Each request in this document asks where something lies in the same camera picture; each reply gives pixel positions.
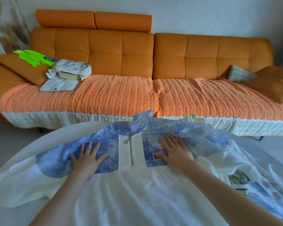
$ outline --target person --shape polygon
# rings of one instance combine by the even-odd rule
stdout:
[[[283,221],[199,166],[180,138],[165,134],[165,139],[166,142],[162,138],[159,141],[168,156],[162,152],[156,152],[155,155],[166,161],[172,169],[186,175],[230,226],[283,226]],[[95,155],[100,143],[90,154],[91,145],[92,142],[88,144],[86,152],[82,145],[79,159],[71,154],[71,173],[30,226],[67,225],[85,182],[107,157],[107,154],[104,154],[96,160]]]

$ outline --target ring zipper pull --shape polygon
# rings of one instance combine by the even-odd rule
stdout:
[[[129,143],[131,137],[129,137],[129,139],[125,140],[125,143]]]

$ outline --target gray floor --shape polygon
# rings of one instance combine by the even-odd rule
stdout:
[[[0,121],[0,167],[22,148],[46,133],[38,129],[20,129]],[[283,137],[270,136],[258,141],[257,137],[243,137],[257,145],[283,164]]]

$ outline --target orange leather sofa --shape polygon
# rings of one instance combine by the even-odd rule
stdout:
[[[151,34],[152,17],[139,14],[37,10],[36,18],[30,49],[86,62],[92,75],[71,92],[39,92],[0,65],[0,118],[15,126],[57,129],[153,110],[196,114],[237,135],[283,135],[283,105],[226,79],[231,65],[264,74],[273,65],[267,39]]]

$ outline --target white round table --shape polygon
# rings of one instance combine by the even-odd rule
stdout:
[[[28,157],[34,156],[42,151],[58,146],[62,143],[66,143],[91,133],[98,132],[102,128],[110,125],[111,122],[84,122],[74,125],[69,125],[64,128],[55,130],[48,133],[45,136],[32,142],[15,156],[13,156],[4,166],[0,169],[5,170],[11,165],[20,162]],[[238,137],[234,134],[222,131],[229,138],[234,140],[241,148],[247,151],[255,158],[272,164],[275,168],[283,171],[283,165],[273,158],[271,155],[258,148],[257,146],[247,142],[245,138]],[[32,201],[21,205],[16,208],[3,208],[0,207],[0,225],[4,226],[24,226],[30,224],[34,217],[40,212],[44,205],[48,202],[47,198],[41,198],[36,201]]]

